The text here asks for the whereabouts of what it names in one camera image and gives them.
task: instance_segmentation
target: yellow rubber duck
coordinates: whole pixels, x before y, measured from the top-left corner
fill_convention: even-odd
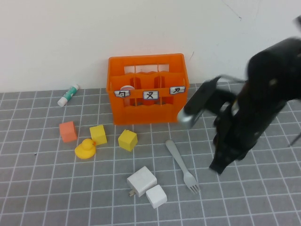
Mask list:
[[[75,148],[75,154],[80,159],[91,158],[95,153],[95,142],[91,139],[84,139],[83,142]]]

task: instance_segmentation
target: gray cutting mat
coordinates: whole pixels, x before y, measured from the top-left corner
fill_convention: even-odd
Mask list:
[[[192,84],[189,96],[196,91]],[[238,91],[241,85],[221,83]],[[221,176],[208,169],[214,117],[192,130],[176,124],[114,126],[104,89],[79,90],[66,107],[65,90],[0,94],[0,226],[300,226],[301,104],[292,101],[244,160]],[[79,140],[62,143],[58,124],[74,121]],[[89,127],[104,124],[108,144],[88,160],[74,148]],[[138,134],[133,152],[118,135]],[[193,195],[164,142],[172,139],[201,193]],[[147,166],[167,194],[153,209],[146,196],[129,197],[127,177]]]

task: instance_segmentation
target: yellow cube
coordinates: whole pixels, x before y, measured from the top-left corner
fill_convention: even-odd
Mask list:
[[[137,134],[125,129],[118,138],[118,143],[120,147],[131,152],[138,143]]]
[[[107,143],[107,137],[103,125],[90,127],[91,138],[96,142],[96,145]]]

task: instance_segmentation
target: glue stick cap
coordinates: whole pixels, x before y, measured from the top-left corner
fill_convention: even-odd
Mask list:
[[[68,100],[66,98],[61,97],[61,99],[57,102],[57,104],[61,107],[64,107],[67,102]]]

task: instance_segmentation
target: orange plastic bottle crate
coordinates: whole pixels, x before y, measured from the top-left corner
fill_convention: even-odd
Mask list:
[[[116,125],[176,122],[188,88],[183,54],[109,59],[106,90]]]

